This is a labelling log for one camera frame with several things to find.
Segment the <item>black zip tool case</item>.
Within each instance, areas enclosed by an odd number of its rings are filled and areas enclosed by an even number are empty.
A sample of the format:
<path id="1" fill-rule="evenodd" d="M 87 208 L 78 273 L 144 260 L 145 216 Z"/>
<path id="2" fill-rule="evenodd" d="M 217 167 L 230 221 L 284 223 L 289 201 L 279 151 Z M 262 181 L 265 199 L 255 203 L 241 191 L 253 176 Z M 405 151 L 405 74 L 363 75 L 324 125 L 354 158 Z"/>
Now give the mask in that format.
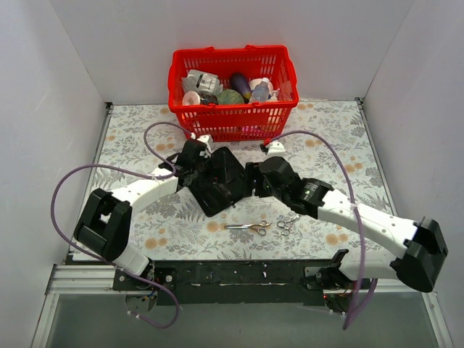
<path id="1" fill-rule="evenodd" d="M 207 217 L 232 207 L 244 197 L 244 166 L 228 147 L 212 153 L 212 188 L 189 188 Z"/>

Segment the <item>silver straight hair scissors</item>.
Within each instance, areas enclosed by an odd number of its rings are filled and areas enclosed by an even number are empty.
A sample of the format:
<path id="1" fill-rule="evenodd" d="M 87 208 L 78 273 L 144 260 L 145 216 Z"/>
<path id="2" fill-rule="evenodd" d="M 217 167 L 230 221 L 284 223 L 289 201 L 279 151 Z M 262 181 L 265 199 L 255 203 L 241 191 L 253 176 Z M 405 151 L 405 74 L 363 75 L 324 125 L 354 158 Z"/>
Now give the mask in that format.
<path id="1" fill-rule="evenodd" d="M 294 215 L 291 217 L 284 217 L 283 219 L 280 219 L 276 223 L 276 226 L 280 230 L 281 236 L 288 236 L 291 233 L 291 229 L 294 226 L 295 222 L 297 222 L 299 218 L 300 215 Z"/>

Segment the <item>silver thinning scissors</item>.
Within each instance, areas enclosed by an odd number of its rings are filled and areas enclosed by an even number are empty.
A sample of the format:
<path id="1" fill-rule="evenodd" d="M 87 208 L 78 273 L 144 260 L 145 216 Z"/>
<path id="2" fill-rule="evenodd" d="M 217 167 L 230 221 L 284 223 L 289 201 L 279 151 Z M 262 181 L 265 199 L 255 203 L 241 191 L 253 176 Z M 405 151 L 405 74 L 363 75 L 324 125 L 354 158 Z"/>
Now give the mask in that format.
<path id="1" fill-rule="evenodd" d="M 254 231 L 260 236 L 265 236 L 267 234 L 267 227 L 271 225 L 272 223 L 268 223 L 267 221 L 262 220 L 259 223 L 226 225 L 225 229 Z"/>

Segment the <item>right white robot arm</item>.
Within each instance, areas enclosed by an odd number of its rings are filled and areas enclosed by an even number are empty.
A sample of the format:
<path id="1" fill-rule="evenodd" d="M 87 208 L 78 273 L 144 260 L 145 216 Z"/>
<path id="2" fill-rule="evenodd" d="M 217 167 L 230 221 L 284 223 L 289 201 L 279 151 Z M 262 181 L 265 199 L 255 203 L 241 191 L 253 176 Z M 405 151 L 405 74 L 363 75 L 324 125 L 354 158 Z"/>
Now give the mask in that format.
<path id="1" fill-rule="evenodd" d="M 247 196 L 273 196 L 290 210 L 340 225 L 381 246 L 359 254 L 338 251 L 331 264 L 313 275 L 328 288 L 344 288 L 358 277 L 393 279 L 411 289 L 431 292 L 439 277 L 448 248 L 439 223 L 431 218 L 409 220 L 376 210 L 351 199 L 329 183 L 300 178 L 281 156 L 283 145 L 274 142 L 263 162 L 245 166 Z"/>

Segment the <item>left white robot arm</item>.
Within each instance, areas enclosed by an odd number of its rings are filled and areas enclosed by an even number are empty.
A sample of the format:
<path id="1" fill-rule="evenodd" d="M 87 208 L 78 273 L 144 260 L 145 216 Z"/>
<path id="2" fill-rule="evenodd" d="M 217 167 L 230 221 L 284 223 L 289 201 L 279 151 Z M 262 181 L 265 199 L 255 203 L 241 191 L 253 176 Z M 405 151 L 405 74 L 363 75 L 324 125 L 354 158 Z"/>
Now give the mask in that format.
<path id="1" fill-rule="evenodd" d="M 140 290 L 154 282 L 154 272 L 148 268 L 149 258 L 138 247 L 129 244 L 132 217 L 164 196 L 180 191 L 194 179 L 196 163 L 211 157 L 212 137 L 203 135 L 185 142 L 177 158 L 176 175 L 166 168 L 156 168 L 147 179 L 127 186 L 91 192 L 74 238 L 107 262 L 129 272 L 129 281 Z"/>

